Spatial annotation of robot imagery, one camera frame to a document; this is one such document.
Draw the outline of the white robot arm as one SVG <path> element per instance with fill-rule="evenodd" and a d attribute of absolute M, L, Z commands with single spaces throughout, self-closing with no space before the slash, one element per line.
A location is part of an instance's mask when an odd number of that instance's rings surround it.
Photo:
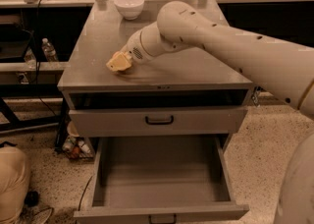
<path fill-rule="evenodd" d="M 106 63 L 113 72 L 170 52 L 198 47 L 314 119 L 314 50 L 206 19 L 181 1 L 165 4 L 157 21 L 134 33 Z M 314 135 L 296 148 L 288 164 L 274 224 L 314 223 Z"/>

